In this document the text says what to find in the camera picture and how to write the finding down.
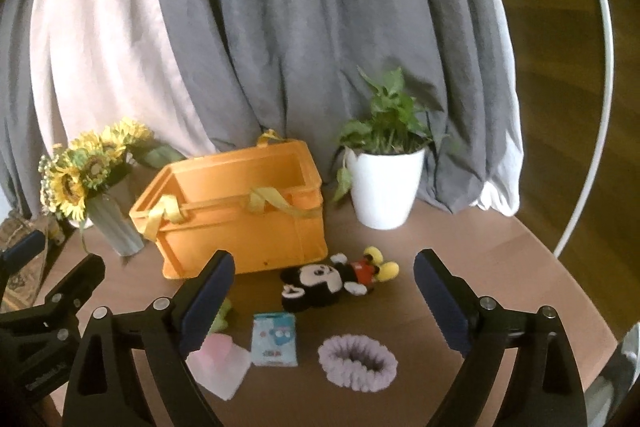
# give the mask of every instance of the pothos plant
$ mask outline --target pothos plant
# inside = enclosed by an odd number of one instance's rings
[[[361,68],[358,72],[373,91],[369,105],[371,116],[367,120],[348,121],[340,133],[340,145],[355,153],[372,155],[412,154],[427,147],[433,136],[429,126],[416,116],[424,108],[404,92],[402,69],[383,73],[380,83],[373,81]],[[344,197],[351,188],[346,154],[337,177],[334,201]]]

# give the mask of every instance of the white flower pot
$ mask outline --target white flower pot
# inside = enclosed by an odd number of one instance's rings
[[[347,149],[346,155],[358,221],[377,230],[403,225],[420,184],[424,149],[396,156],[356,155]]]

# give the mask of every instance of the wooden floor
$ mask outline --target wooden floor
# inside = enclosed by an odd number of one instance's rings
[[[604,85],[598,0],[503,0],[516,57],[525,162],[518,217],[551,250],[596,141]],[[640,320],[640,0],[609,0],[615,90],[590,199],[561,261],[620,338]]]

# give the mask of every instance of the mickey mouse plush toy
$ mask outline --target mickey mouse plush toy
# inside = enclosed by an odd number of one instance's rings
[[[329,264],[306,264],[287,268],[280,274],[284,289],[282,307],[297,313],[307,308],[319,308],[334,304],[342,289],[351,295],[366,295],[375,282],[394,279],[400,268],[397,263],[385,263],[378,248],[369,247],[364,257],[349,263],[347,256],[337,253]]]

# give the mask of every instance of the artificial sunflower bouquet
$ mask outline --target artificial sunflower bouquet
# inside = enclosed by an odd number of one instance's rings
[[[101,134],[82,133],[66,148],[54,145],[51,157],[42,156],[38,165],[40,202],[45,214],[84,223],[87,200],[122,181],[136,162],[161,168],[182,159],[180,153],[158,142],[149,127],[123,118]]]

